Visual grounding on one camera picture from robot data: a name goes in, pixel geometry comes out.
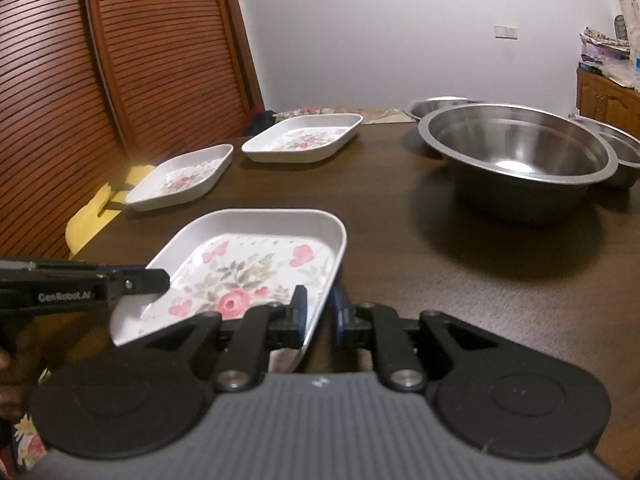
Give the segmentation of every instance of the rectangular plate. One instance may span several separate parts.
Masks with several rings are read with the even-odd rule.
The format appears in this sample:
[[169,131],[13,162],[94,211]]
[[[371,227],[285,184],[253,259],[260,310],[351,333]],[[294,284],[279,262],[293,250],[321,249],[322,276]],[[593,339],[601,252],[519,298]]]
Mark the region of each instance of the rectangular plate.
[[174,156],[143,178],[125,198],[137,211],[183,204],[208,193],[231,163],[234,147],[219,144]]
[[289,303],[296,285],[308,292],[301,351],[272,356],[272,369],[293,370],[308,346],[346,249],[334,215],[313,209],[225,209],[181,229],[148,264],[171,276],[162,296],[125,296],[111,315],[111,338],[122,345],[206,310],[223,319],[251,306]]
[[358,114],[292,117],[245,142],[242,152],[255,162],[317,162],[349,142],[361,122]]

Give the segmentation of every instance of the stainless steel bowl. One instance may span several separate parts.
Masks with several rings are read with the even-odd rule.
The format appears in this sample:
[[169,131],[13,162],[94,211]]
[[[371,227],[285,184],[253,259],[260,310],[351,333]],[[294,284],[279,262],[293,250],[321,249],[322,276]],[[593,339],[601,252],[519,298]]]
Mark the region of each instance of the stainless steel bowl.
[[508,221],[557,221],[618,166],[616,153],[600,136],[535,108],[444,108],[422,118],[418,129],[450,162],[458,192]]
[[441,110],[442,108],[481,102],[482,101],[472,101],[466,97],[432,97],[430,99],[420,99],[419,101],[409,103],[404,108],[404,113],[412,119],[419,121],[425,115],[436,110]]
[[640,140],[609,124],[586,117],[576,117],[574,121],[592,132],[600,134],[618,156],[618,170],[603,182],[615,189],[629,189],[640,178]]

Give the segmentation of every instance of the wooden table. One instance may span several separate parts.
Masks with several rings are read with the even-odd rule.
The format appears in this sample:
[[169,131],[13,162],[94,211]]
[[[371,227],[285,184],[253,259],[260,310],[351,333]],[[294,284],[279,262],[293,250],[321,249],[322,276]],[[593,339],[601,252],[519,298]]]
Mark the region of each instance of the wooden table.
[[[327,210],[347,227],[341,280],[352,301],[386,303],[407,317],[443,310],[599,377],[612,413],[598,453],[630,477],[640,470],[640,186],[631,195],[591,190],[557,226],[512,226],[459,203],[442,161],[428,155],[414,124],[363,126],[343,151],[308,166],[254,164],[237,150],[207,196],[123,213],[79,256],[145,264],[181,227],[218,209]],[[105,315],[44,325],[49,349],[84,334],[71,357],[108,341]],[[358,366],[331,348],[330,331],[324,316],[306,370]]]

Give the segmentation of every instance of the gray ribbed panel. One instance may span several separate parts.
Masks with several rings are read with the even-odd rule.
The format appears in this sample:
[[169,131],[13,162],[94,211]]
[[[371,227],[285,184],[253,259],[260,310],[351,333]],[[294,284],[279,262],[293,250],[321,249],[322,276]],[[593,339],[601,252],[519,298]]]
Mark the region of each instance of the gray ribbed panel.
[[373,373],[270,374],[259,388],[220,396],[171,446],[121,462],[53,452],[28,480],[614,480],[584,454],[551,463],[487,456],[447,433],[414,394]]

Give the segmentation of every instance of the tray rim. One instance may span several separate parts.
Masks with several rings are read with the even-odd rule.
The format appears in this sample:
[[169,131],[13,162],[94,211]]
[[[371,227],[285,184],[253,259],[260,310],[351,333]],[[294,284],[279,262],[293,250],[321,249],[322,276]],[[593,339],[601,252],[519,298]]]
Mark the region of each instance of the tray rim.
[[[208,176],[203,181],[197,183],[195,186],[191,186],[187,189],[176,190],[169,193],[158,194],[155,196],[151,196],[148,198],[143,198],[140,200],[130,200],[131,193],[136,189],[136,187],[140,186],[144,182],[150,181],[152,178],[155,178],[159,173],[167,174],[168,170],[163,167],[169,166],[172,162],[180,161],[182,158],[190,158],[195,153],[204,153],[208,151],[218,150],[220,148],[225,148],[226,152],[223,156],[218,156],[216,158],[212,158],[211,160],[222,160],[220,166],[214,171],[210,176]],[[164,161],[162,164],[159,164],[155,168],[153,168],[136,186],[134,189],[127,193],[127,196],[124,199],[124,203],[127,206],[132,207],[136,211],[150,211],[151,209],[160,209],[163,207],[168,207],[171,205],[183,204],[185,202],[190,202],[192,200],[196,200],[200,198],[204,194],[208,193],[218,182],[222,174],[226,171],[226,168],[231,164],[231,158],[233,156],[234,146],[229,143],[225,144],[216,144],[215,146],[209,146],[208,148],[203,148],[201,150],[194,150],[193,152],[183,153],[181,155],[172,156],[169,160]],[[184,168],[185,166],[180,166],[175,168],[175,170],[179,168]]]
[[[335,139],[333,142],[329,142],[323,146],[318,146],[316,148],[311,148],[309,150],[261,150],[261,149],[252,149],[252,144],[255,144],[256,139],[260,136],[265,136],[265,134],[269,133],[269,130],[272,128],[280,127],[282,124],[286,124],[289,121],[299,121],[300,119],[310,119],[310,120],[319,120],[313,118],[330,118],[330,117],[347,117],[351,116],[356,119],[355,123],[352,126],[349,126],[349,129],[342,134],[340,137]],[[313,115],[302,115],[296,117],[290,117],[289,119],[285,119],[284,121],[280,121],[277,124],[274,124],[270,128],[267,128],[263,132],[259,133],[255,137],[252,137],[247,142],[245,142],[241,149],[242,152],[250,158],[254,162],[284,162],[284,163],[299,163],[299,164],[308,164],[311,162],[317,162],[319,160],[323,160],[332,156],[335,152],[337,152],[341,147],[343,147],[349,140],[353,138],[356,134],[355,129],[362,124],[364,117],[360,114],[356,113],[344,113],[344,114],[313,114]],[[321,128],[322,126],[309,126],[309,128]]]
[[[309,344],[311,343],[311,340],[313,339],[314,333],[316,332],[316,327],[318,326],[318,323],[320,321],[320,318],[322,316],[322,313],[324,312],[324,308],[326,307],[327,302],[329,301],[330,295],[331,295],[331,291],[334,287],[334,283],[335,280],[337,279],[337,275],[338,272],[340,270],[340,266],[342,265],[342,260],[344,259],[344,254],[346,252],[347,249],[347,229],[344,225],[344,223],[333,213],[329,213],[328,211],[324,211],[321,209],[312,209],[312,208],[227,208],[227,209],[220,209],[217,211],[213,211],[211,213],[207,213],[205,215],[199,216],[196,219],[193,219],[191,222],[189,222],[187,225],[185,225],[184,227],[182,227],[156,254],[156,256],[153,257],[153,259],[146,264],[145,268],[149,269],[149,268],[156,268],[154,267],[155,262],[161,257],[161,255],[168,250],[169,246],[171,245],[172,242],[174,242],[174,240],[176,240],[178,238],[178,236],[180,236],[182,233],[186,232],[189,228],[193,228],[192,226],[197,223],[198,221],[204,219],[204,218],[209,218],[215,215],[219,215],[219,214],[224,214],[224,213],[229,213],[229,212],[234,212],[234,213],[244,213],[244,214],[250,214],[250,213],[277,213],[277,214],[282,214],[282,213],[293,213],[293,214],[313,214],[313,215],[318,215],[318,216],[324,216],[327,219],[333,221],[338,228],[340,229],[340,247],[338,248],[338,250],[335,253],[335,259],[334,259],[334,264],[332,265],[332,268],[330,270],[330,272],[327,274],[327,285],[325,286],[325,288],[323,289],[322,292],[322,296],[320,297],[320,300],[318,302],[318,308],[316,309],[316,312],[314,313],[313,317],[307,317],[306,320],[306,330],[305,330],[305,339],[304,339],[304,343],[302,345],[302,347],[296,352],[296,356],[293,359],[292,362],[290,362],[289,365],[287,365],[286,369],[283,370],[283,372],[292,372],[293,370],[295,370],[295,368],[300,364],[300,361],[302,360],[302,358],[304,357],[306,350],[308,349]],[[109,336],[111,338],[111,341],[114,343],[114,345],[116,346],[121,346],[124,345],[130,341],[134,341],[137,339],[136,338],[132,338],[132,339],[128,339],[128,340],[121,340],[120,342],[117,342],[116,339],[120,339],[117,338],[116,336],[114,336],[114,327],[113,327],[113,322],[114,322],[114,318],[115,318],[115,314],[118,311],[118,308],[120,307],[120,302],[118,302],[118,304],[114,307],[111,316],[110,316],[110,320],[109,320]]]

